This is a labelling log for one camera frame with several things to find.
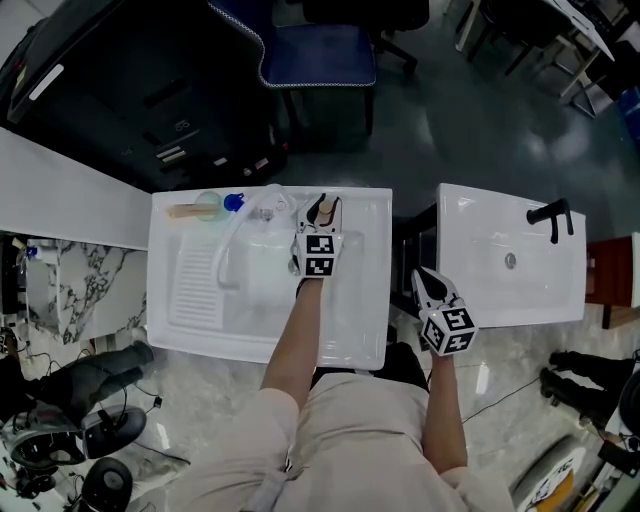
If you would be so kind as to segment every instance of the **black chair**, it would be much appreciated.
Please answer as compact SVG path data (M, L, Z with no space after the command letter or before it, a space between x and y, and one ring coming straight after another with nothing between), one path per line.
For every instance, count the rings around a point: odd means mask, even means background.
M469 5L458 25L458 32L469 17L471 8L472 5ZM486 26L467 60L473 60L489 34L493 33L492 42L504 35L507 39L524 45L520 55L505 72L507 76L534 47L546 48L558 35L572 28L571 21L544 0L483 0L480 12Z
M598 55L586 71L591 83L580 87L569 101L573 107L591 118L595 118L597 113L587 94L590 89L598 85L609 98L617 101L624 91L640 85L640 53L628 41L617 42L610 48L616 60L612 61L604 54ZM585 56L590 53L590 50L580 46L578 50ZM580 95L584 95L587 108L576 101Z
M270 0L207 1L253 45L258 79L264 87L282 92L294 136L300 135L301 127L290 91L317 88L362 89L371 135L376 63L364 30L347 24L275 27Z
M429 0L303 0L304 17L309 23L346 23L363 27L378 53L389 52L405 61L403 69L411 74L418 60L382 37L395 31L416 30L429 21Z

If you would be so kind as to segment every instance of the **white t-shirt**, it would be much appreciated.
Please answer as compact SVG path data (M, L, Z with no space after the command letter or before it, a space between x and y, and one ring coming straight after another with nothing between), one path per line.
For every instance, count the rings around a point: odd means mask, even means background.
M174 483L171 510L513 511L498 479L436 473L420 443L426 404L417 386L349 373L323 376L300 414L263 389Z

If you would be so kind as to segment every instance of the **sink basin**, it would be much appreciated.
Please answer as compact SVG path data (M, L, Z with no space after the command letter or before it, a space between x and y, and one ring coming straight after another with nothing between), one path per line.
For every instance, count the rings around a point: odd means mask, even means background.
M319 365L379 369L389 308L391 191L286 187L298 205L322 192L343 199L343 249L322 295ZM152 345L266 363L282 334L300 282L289 272L295 227L243 223L220 268L214 253L230 219L169 219L167 206L201 190L153 195L149 240L148 330ZM217 189L221 196L251 189Z
M530 225L544 203L470 187L438 189L438 271L451 279L479 327L582 319L586 285L585 216L571 212L574 235L558 217Z

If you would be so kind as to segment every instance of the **sink drain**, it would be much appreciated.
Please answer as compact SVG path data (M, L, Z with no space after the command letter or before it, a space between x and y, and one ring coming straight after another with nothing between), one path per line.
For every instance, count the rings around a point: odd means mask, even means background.
M516 266L516 255L510 252L504 257L504 264L509 270L512 270Z

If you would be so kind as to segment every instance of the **white hose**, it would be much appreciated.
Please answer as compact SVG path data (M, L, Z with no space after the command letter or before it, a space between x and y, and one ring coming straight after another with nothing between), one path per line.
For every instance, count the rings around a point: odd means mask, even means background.
M215 255L213 257L213 263L211 264L211 270L213 272L213 276L218 283L218 286L221 290L226 291L238 291L240 288L235 284L227 284L223 283L220 279L220 267L222 266L222 260L224 259L227 249L229 248L229 244L231 243L231 239L233 235L236 234L236 231L240 229L240 226L247 220L251 212L264 201L267 197L272 194L280 193L282 198L287 203L287 209L295 214L296 211L296 201L291 194L286 191L286 189L282 185L278 185L273 183L271 185L267 185L263 187L262 190L257 192L253 197L251 197L242 207L237 211L237 213L231 219L231 222L227 225L227 228L222 233L222 237L220 238L220 242L218 243L218 247L216 249Z

